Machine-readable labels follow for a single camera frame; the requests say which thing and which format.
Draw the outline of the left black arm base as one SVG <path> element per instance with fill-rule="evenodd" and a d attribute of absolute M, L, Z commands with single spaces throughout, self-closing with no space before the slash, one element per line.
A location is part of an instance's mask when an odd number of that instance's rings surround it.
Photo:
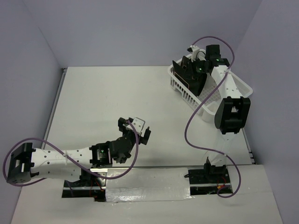
<path fill-rule="evenodd" d="M 79 180 L 64 182 L 62 198 L 92 198 L 96 202 L 106 202 L 106 179 L 81 171 Z"/>

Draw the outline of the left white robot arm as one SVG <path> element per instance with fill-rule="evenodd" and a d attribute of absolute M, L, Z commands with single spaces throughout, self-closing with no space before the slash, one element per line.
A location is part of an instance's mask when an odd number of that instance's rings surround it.
<path fill-rule="evenodd" d="M 151 130 L 144 125 L 145 121 L 140 118 L 119 118 L 121 137 L 82 149 L 60 150 L 46 141 L 51 149 L 45 150 L 34 148 L 31 138 L 22 140 L 6 157 L 9 167 L 3 172 L 4 177 L 14 186 L 28 186 L 44 179 L 62 179 L 86 186 L 91 176 L 99 176 L 91 171 L 93 168 L 123 164 L 131 157 L 134 147 L 148 143 Z"/>

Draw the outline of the black square plate teal centre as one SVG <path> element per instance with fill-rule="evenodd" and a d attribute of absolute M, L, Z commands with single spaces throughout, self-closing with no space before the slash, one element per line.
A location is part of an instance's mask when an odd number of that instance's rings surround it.
<path fill-rule="evenodd" d="M 190 66 L 187 64 L 180 65 L 172 61 L 174 76 L 189 90 L 197 96 L 199 92 L 198 78 L 193 75 Z"/>

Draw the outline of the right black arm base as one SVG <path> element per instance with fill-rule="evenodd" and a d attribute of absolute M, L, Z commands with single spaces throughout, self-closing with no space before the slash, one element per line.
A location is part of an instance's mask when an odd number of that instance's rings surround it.
<path fill-rule="evenodd" d="M 230 178 L 226 165 L 215 166 L 207 158 L 204 167 L 201 169 L 189 169 L 184 178 L 189 180 L 190 194 L 209 195 L 232 194 Z"/>

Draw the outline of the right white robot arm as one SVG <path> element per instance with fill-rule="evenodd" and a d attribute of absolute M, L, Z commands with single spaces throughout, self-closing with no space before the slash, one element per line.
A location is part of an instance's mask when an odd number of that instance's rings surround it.
<path fill-rule="evenodd" d="M 230 71 L 232 63 L 221 56 L 218 44 L 206 46 L 205 53 L 201 53 L 196 45 L 190 46 L 188 51 L 192 54 L 188 62 L 190 92 L 199 96 L 210 76 L 221 97 L 214 116 L 215 127 L 220 132 L 214 149 L 221 154 L 211 152 L 208 157 L 213 165 L 222 166 L 227 162 L 232 139 L 245 126 L 250 99 L 245 98 L 238 90 Z"/>

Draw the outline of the black square plate orange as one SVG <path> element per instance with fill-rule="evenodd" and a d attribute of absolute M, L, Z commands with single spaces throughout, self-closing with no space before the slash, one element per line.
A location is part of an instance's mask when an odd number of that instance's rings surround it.
<path fill-rule="evenodd" d="M 187 58 L 186 56 L 183 56 L 180 65 L 183 65 L 183 64 L 185 64 L 185 65 L 188 64 L 191 67 L 191 59 Z M 198 92 L 197 96 L 199 96 L 205 86 L 207 76 L 206 77 L 197 77 L 197 78 L 198 78 L 198 82 L 199 82 L 199 92 Z"/>

